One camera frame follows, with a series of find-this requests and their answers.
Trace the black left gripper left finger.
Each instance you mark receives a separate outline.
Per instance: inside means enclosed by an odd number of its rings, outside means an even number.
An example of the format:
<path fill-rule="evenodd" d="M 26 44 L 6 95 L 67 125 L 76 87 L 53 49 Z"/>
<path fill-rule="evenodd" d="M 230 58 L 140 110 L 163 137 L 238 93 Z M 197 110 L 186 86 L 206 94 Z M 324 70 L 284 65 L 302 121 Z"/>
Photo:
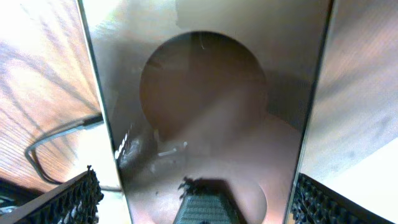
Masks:
<path fill-rule="evenodd" d="M 104 198 L 96 172 L 87 170 L 51 191 L 1 216 L 1 223 L 98 223 L 98 208 Z"/>

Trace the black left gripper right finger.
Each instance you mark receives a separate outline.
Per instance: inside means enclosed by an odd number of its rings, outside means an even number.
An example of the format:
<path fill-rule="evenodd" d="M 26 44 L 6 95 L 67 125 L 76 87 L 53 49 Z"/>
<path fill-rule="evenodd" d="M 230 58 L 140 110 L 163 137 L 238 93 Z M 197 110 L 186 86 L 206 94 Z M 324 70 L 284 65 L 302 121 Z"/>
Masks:
<path fill-rule="evenodd" d="M 298 175 L 290 213 L 293 221 L 301 224 L 390 222 L 303 173 Z"/>

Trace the rose gold Galaxy smartphone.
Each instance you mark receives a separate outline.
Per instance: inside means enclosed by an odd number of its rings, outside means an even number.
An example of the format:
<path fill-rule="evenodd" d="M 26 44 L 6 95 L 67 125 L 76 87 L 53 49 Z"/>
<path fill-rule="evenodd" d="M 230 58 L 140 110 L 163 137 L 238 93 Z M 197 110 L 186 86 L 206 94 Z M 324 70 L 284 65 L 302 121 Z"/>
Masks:
<path fill-rule="evenodd" d="M 284 223 L 333 1 L 78 1 L 131 223 Z"/>

